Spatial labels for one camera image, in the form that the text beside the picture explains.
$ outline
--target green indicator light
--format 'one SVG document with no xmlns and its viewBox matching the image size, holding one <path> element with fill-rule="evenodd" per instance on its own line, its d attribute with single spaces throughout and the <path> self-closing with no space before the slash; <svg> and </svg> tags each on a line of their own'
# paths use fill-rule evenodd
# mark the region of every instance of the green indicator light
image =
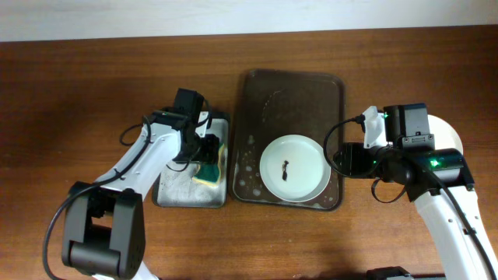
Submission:
<svg viewBox="0 0 498 280">
<path fill-rule="evenodd" d="M 431 165 L 432 167 L 436 167 L 436 166 L 438 166 L 438 165 L 439 165 L 439 162 L 438 162 L 437 160 L 433 159 L 433 160 L 431 160 L 431 161 L 430 161 L 430 165 Z"/>
</svg>

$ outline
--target green object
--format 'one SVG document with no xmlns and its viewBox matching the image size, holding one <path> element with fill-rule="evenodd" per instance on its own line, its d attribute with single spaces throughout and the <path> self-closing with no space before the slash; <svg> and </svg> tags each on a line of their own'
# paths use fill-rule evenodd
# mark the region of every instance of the green object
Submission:
<svg viewBox="0 0 498 280">
<path fill-rule="evenodd" d="M 210 187 L 215 187 L 221 179 L 221 158 L 224 144 L 219 145 L 218 163 L 217 164 L 201 164 L 197 173 L 192 177 L 192 180 Z"/>
<path fill-rule="evenodd" d="M 430 165 L 431 165 L 432 167 L 436 167 L 436 166 L 438 166 L 438 165 L 439 165 L 439 162 L 438 162 L 437 160 L 435 160 L 435 159 L 432 159 L 432 160 L 430 160 Z"/>
</svg>

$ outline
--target brown tabletop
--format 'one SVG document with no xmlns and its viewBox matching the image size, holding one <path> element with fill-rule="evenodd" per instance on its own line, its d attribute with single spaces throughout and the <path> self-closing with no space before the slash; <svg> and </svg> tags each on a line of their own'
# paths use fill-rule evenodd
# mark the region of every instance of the brown tabletop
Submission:
<svg viewBox="0 0 498 280">
<path fill-rule="evenodd" d="M 460 134 L 482 221 L 498 251 L 498 26 L 151 37 L 0 44 L 0 278 L 46 278 L 41 241 L 76 180 L 125 153 L 119 134 L 196 89 L 236 114 L 252 68 L 328 72 L 345 83 L 346 116 L 425 102 Z M 346 141 L 362 141 L 347 127 Z M 407 198 L 376 202 L 371 180 L 346 180 L 337 212 L 245 204 L 158 208 L 146 198 L 145 261 L 163 278 L 318 278 L 401 265 L 442 272 Z M 392 198 L 399 186 L 379 186 Z M 61 222 L 49 247 L 64 278 Z"/>
</svg>

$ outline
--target plate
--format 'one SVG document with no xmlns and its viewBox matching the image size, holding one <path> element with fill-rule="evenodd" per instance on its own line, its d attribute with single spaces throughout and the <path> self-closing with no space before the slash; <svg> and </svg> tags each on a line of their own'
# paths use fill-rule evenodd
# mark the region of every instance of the plate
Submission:
<svg viewBox="0 0 498 280">
<path fill-rule="evenodd" d="M 270 143 L 261 155 L 259 170 L 268 190 L 290 202 L 316 198 L 331 174 L 322 147 L 302 135 L 286 135 Z"/>
</svg>

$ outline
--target dark gray tray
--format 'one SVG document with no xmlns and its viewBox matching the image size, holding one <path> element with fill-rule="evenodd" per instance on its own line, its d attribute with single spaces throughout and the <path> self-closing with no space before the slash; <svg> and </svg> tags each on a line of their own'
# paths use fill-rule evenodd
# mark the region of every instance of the dark gray tray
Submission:
<svg viewBox="0 0 498 280">
<path fill-rule="evenodd" d="M 335 210 L 342 202 L 344 180 L 332 172 L 316 198 L 282 201 L 265 187 L 259 159 L 266 146 L 283 135 L 303 135 L 322 145 L 327 131 L 342 121 L 345 102 L 342 81 L 333 75 L 257 69 L 247 75 L 236 114 L 229 193 L 244 202 Z M 329 140 L 333 155 L 342 143 L 342 129 Z"/>
</svg>

